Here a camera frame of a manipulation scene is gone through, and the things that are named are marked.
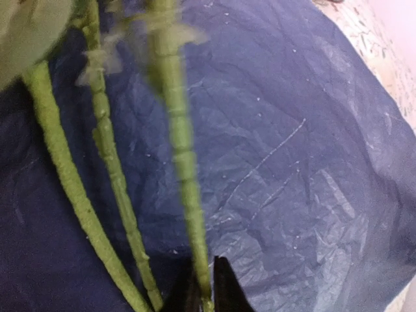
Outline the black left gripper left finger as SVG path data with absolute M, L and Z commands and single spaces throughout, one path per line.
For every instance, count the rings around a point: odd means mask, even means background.
M 181 269 L 162 307 L 164 312 L 197 312 L 201 310 L 200 286 L 191 259 Z

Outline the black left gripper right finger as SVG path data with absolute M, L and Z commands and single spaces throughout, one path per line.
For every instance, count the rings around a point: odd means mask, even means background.
M 214 310 L 254 312 L 226 257 L 214 257 Z

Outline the blue wrapping paper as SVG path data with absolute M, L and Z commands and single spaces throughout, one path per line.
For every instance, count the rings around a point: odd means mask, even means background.
M 226 257 L 255 311 L 383 311 L 415 275 L 415 133 L 343 32 L 311 1 L 177 1 L 204 34 L 182 67 L 214 292 Z M 163 298 L 192 260 L 165 102 L 143 21 L 104 75 L 116 150 Z M 72 161 L 140 294 L 78 79 L 71 28 L 47 63 Z M 82 229 L 22 78 L 1 88 L 1 310 L 134 311 Z

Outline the artificial flower bouquet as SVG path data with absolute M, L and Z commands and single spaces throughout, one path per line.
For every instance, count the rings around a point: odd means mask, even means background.
M 2 1 L 1 2 L 1 88 L 22 78 L 34 100 L 37 120 L 61 185 L 91 245 L 117 288 L 134 311 L 162 311 L 164 301 L 150 268 L 150 259 L 138 229 L 127 184 L 114 140 L 110 102 L 104 75 L 120 71 L 114 50 L 119 39 L 131 32 L 134 21 L 144 22 L 148 40 L 148 79 L 165 102 L 168 113 L 172 158 L 176 169 L 192 264 L 201 291 L 201 310 L 213 311 L 211 276 L 205 240 L 194 135 L 185 91 L 181 48 L 205 40 L 199 30 L 183 23 L 177 1 L 148 1 L 144 11 L 126 16 L 121 1 L 108 1 L 114 13 L 114 27 L 100 31 L 97 1 Z M 93 131 L 99 156 L 105 163 L 127 241 L 142 278 L 145 294 L 133 284 L 105 234 L 77 168 L 72 161 L 59 109 L 53 95 L 47 60 L 71 28 L 80 29 L 86 39 L 87 64 L 78 82 L 88 85 L 96 117 Z

